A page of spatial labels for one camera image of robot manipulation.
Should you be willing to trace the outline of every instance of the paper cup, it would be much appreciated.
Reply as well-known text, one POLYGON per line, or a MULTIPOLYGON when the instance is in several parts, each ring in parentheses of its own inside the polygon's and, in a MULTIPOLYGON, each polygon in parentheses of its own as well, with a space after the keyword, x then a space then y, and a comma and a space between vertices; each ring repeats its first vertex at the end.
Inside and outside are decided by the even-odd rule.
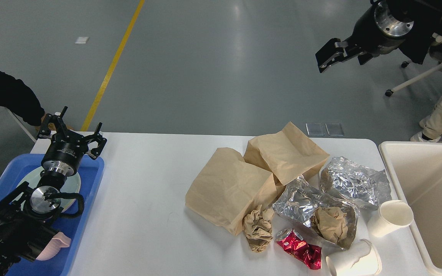
POLYGON ((347 251, 327 256, 326 261, 332 276, 374 275, 382 269, 378 251, 366 239, 353 243, 347 251))
POLYGON ((367 227, 368 232, 376 237, 383 237, 397 229, 408 227, 414 221, 414 213, 407 203, 390 200, 379 206, 367 227))

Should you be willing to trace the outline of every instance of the yellow floor line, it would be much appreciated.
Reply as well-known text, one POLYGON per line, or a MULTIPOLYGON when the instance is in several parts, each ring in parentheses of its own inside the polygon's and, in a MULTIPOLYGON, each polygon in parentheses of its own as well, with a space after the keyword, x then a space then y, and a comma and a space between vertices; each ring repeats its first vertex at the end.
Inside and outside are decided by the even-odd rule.
POLYGON ((100 89, 98 89, 98 93, 95 97, 95 100, 91 104, 91 108, 88 111, 88 115, 86 116, 86 119, 84 119, 83 126, 81 126, 81 131, 87 131, 88 127, 91 124, 91 120, 93 119, 93 116, 95 115, 98 105, 100 104, 100 101, 102 100, 103 94, 105 93, 105 89, 107 89, 107 86, 109 85, 110 78, 112 77, 112 74, 114 73, 114 70, 115 70, 115 67, 117 66, 120 55, 122 54, 122 51, 124 50, 124 47, 126 46, 130 32, 132 31, 132 28, 134 27, 137 16, 139 16, 139 13, 141 12, 143 4, 144 4, 144 0, 141 0, 139 2, 139 5, 137 5, 137 8, 135 9, 134 15, 133 15, 132 19, 130 20, 130 23, 129 23, 129 26, 127 27, 126 33, 124 34, 124 37, 122 38, 122 41, 120 42, 119 48, 117 49, 117 52, 115 53, 114 59, 112 59, 112 63, 109 66, 109 70, 107 71, 107 74, 105 75, 105 78, 103 79, 100 89))

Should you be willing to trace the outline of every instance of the crumpled aluminum foil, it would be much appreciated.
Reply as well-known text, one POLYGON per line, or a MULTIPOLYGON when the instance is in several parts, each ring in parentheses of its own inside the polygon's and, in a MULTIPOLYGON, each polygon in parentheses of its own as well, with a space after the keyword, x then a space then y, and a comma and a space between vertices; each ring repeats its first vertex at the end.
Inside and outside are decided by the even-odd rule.
POLYGON ((296 221, 304 225, 299 227, 299 231, 304 231, 307 242, 320 247, 337 245, 341 248, 349 249, 352 241, 356 237, 356 227, 358 223, 358 208, 347 200, 336 199, 308 184, 303 176, 286 185, 286 189, 279 199, 272 204, 276 213, 291 221, 296 221), (310 218, 318 207, 339 207, 346 213, 347 238, 336 243, 331 243, 320 237, 313 229, 310 218))
POLYGON ((384 170, 375 171, 345 157, 334 157, 322 170, 320 189, 371 210, 377 210, 380 204, 391 200, 390 183, 384 170))

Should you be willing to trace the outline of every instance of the gray floor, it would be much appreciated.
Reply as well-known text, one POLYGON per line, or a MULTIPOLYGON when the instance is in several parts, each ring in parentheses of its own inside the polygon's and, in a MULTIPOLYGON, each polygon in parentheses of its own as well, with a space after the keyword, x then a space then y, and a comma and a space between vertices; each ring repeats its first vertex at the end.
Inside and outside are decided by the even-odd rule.
MULTIPOLYGON (((0 70, 79 129, 139 0, 0 0, 0 70), (85 45, 75 45, 89 36, 85 45)), ((145 0, 92 121, 103 131, 262 135, 288 121, 338 122, 345 138, 408 140, 442 93, 442 73, 384 91, 435 65, 399 68, 400 51, 319 74, 315 52, 346 38, 361 0, 145 0)), ((32 144, 0 108, 0 174, 32 144)))

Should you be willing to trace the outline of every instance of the white plastic bin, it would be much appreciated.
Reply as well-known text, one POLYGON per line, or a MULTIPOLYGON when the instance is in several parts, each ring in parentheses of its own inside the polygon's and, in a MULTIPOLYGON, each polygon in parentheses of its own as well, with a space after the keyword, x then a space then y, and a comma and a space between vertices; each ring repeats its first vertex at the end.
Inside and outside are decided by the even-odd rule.
POLYGON ((410 225, 428 270, 442 275, 442 143, 379 145, 398 198, 414 211, 410 225))

